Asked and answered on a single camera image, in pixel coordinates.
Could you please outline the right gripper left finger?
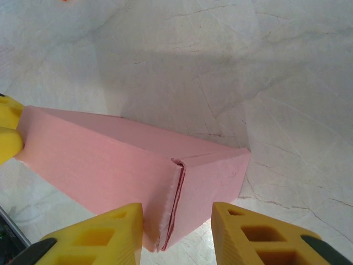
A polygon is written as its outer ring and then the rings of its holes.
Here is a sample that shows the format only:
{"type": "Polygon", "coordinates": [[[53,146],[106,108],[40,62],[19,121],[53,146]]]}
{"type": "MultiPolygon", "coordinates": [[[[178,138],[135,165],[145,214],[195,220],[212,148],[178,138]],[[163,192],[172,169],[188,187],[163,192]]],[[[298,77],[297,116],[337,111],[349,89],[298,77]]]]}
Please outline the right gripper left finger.
{"type": "Polygon", "coordinates": [[[139,264],[143,209],[131,203],[52,232],[11,264],[139,264]]]}

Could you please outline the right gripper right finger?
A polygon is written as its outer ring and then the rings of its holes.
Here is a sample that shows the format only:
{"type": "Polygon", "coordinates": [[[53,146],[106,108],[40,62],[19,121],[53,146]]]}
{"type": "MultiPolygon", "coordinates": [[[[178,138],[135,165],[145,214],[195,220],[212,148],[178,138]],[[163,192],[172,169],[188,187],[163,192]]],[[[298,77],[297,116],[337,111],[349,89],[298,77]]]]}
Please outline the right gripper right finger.
{"type": "Polygon", "coordinates": [[[215,202],[217,264],[349,264],[314,232],[232,204],[215,202]]]}

